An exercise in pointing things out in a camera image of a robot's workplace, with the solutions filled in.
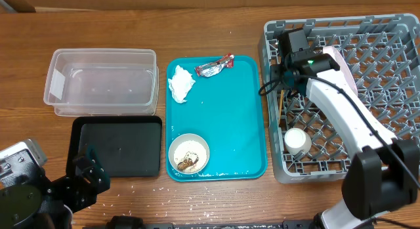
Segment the wooden chopstick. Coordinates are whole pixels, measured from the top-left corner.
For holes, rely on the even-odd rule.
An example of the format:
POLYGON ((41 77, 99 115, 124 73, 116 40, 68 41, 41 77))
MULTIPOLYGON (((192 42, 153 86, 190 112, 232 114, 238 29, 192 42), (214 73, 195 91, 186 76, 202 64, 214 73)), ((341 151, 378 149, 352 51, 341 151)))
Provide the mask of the wooden chopstick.
POLYGON ((280 99, 279 99, 279 120, 278 120, 278 125, 280 126, 281 124, 281 116, 282 116, 282 110, 283 110, 283 102, 284 102, 284 90, 281 90, 280 92, 280 99))

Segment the white round plate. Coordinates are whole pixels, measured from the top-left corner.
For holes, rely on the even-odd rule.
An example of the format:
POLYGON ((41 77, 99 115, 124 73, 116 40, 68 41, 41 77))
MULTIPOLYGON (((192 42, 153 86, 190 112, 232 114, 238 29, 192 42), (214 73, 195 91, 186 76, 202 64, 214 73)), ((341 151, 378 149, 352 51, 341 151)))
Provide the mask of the white round plate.
POLYGON ((341 53, 333 46, 324 47, 322 49, 322 52, 324 54, 329 54, 338 63, 348 86, 355 95, 358 95, 358 89, 352 76, 352 73, 350 72, 350 69, 341 53))

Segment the beige cup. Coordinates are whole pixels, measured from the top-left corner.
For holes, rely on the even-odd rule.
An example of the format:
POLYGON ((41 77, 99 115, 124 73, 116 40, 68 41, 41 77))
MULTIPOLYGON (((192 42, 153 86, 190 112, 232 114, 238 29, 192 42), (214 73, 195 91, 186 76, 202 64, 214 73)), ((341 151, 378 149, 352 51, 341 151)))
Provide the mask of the beige cup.
POLYGON ((294 156, 299 153, 307 154, 312 146, 308 133, 299 128, 291 128, 286 131, 283 142, 286 150, 294 156))

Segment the red silver snack wrapper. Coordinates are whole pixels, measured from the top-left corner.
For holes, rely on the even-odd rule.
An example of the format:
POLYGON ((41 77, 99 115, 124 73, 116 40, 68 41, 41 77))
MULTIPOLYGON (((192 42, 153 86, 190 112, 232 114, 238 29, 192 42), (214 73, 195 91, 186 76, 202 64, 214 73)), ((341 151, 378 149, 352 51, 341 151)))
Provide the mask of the red silver snack wrapper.
POLYGON ((195 67, 195 72, 201 77, 211 77, 217 75, 225 68, 233 68, 234 58, 235 56, 233 54, 228 53, 215 62, 195 67))

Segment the grey bowl with food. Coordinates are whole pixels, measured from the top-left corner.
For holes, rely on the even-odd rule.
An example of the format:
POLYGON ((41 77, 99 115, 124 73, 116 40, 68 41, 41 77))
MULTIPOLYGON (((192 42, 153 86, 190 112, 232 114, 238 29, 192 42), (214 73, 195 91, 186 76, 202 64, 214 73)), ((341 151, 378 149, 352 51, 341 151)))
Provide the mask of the grey bowl with food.
POLYGON ((176 173, 193 175, 204 170, 209 162, 207 142, 196 134, 183 134, 172 141, 167 157, 176 173))

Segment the white napkin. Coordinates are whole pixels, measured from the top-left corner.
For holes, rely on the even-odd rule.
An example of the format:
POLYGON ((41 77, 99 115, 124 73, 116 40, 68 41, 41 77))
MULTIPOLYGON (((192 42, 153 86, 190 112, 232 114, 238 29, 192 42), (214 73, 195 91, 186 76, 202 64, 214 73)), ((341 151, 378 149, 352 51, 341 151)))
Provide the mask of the white napkin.
POLYGON ((195 84, 195 80, 192 78, 187 70, 177 65, 175 67, 175 74, 172 78, 168 79, 169 90, 175 102, 182 104, 186 102, 186 96, 195 84))

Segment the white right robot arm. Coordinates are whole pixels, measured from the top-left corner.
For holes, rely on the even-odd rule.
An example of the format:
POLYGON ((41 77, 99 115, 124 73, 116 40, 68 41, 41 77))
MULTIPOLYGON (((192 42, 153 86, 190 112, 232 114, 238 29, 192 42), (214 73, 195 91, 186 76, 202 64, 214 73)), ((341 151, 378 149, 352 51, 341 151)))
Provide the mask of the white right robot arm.
POLYGON ((345 144, 351 164, 342 200, 317 214, 312 228, 371 228, 382 215, 416 202, 419 147, 397 136, 365 107, 341 53, 317 51, 302 28, 277 36, 281 57, 270 67, 273 89, 294 90, 326 116, 345 144))

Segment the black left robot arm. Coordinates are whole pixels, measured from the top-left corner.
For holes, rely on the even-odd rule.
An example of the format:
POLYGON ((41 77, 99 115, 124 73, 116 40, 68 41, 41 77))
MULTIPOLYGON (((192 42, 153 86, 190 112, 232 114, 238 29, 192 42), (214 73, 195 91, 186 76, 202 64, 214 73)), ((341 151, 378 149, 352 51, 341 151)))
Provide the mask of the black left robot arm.
POLYGON ((109 175, 93 148, 69 160, 70 171, 49 180, 47 157, 35 140, 1 150, 1 227, 71 228, 74 213, 96 203, 110 189, 109 175))

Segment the grey dishwasher rack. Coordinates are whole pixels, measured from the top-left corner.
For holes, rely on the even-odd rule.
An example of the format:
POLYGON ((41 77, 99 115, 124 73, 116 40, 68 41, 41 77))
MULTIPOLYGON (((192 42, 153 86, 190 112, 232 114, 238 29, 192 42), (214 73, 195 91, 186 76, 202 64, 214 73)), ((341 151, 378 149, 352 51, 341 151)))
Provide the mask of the grey dishwasher rack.
POLYGON ((271 20, 259 43, 278 182, 345 177, 363 147, 419 143, 419 19, 271 20))

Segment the black tray bin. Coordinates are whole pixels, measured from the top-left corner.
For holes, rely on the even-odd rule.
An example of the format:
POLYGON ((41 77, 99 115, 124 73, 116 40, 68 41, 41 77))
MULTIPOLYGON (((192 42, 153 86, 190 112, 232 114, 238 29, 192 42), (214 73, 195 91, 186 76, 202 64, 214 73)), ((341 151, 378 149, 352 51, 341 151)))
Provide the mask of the black tray bin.
POLYGON ((162 120, 146 116, 92 116, 74 120, 67 173, 74 157, 93 148, 110 177, 157 177, 160 170, 162 120))

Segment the teal serving tray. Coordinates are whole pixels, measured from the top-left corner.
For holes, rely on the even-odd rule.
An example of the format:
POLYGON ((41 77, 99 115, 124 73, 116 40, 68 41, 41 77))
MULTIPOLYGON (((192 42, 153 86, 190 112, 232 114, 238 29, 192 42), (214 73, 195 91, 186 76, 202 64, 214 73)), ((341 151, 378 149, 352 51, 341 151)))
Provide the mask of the teal serving tray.
POLYGON ((195 84, 186 102, 166 94, 166 145, 183 134, 202 137, 209 146, 203 170, 186 175, 166 164, 168 175, 178 182, 239 180, 261 177, 268 166, 264 116, 257 63, 237 55, 233 68, 212 77, 199 77, 195 67, 214 62, 215 56, 178 58, 167 67, 167 77, 180 66, 192 74, 195 84))

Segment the clear plastic bin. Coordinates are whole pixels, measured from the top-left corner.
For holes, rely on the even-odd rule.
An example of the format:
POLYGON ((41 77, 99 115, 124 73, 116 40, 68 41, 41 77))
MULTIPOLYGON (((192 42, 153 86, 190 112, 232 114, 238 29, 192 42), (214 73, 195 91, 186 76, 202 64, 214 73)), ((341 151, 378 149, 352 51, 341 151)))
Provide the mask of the clear plastic bin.
POLYGON ((152 49, 58 49, 43 101, 58 116, 154 115, 158 93, 152 49))

